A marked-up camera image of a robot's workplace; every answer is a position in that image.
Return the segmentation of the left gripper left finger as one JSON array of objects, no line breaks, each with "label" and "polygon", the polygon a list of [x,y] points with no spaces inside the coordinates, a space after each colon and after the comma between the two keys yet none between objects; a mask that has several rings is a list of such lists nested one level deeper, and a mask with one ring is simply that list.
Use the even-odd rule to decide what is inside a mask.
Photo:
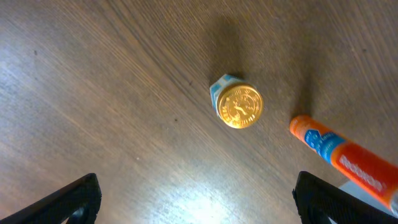
[{"label": "left gripper left finger", "polygon": [[101,205],[101,189],[95,173],[89,173],[43,199],[1,220],[3,224],[94,224]]}]

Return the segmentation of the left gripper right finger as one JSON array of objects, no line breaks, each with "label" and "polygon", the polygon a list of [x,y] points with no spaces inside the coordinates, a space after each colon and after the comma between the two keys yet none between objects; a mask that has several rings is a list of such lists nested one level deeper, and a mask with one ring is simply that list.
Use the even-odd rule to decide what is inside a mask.
[{"label": "left gripper right finger", "polygon": [[397,224],[397,218],[353,197],[307,171],[292,191],[303,224]]}]

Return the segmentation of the orange tablet tube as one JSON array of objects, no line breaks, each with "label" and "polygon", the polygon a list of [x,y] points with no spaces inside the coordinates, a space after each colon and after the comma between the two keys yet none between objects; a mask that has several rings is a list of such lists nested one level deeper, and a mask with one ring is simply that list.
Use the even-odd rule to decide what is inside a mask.
[{"label": "orange tablet tube", "polygon": [[307,115],[293,118],[289,130],[327,163],[397,215],[397,166]]}]

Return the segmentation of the small gold-lid balm jar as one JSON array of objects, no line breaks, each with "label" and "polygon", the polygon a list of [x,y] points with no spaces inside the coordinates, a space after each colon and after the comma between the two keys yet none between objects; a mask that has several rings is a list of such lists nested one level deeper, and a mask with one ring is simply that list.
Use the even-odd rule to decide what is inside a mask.
[{"label": "small gold-lid balm jar", "polygon": [[260,92],[245,80],[224,74],[210,86],[211,104],[229,127],[244,129],[260,117],[264,101]]}]

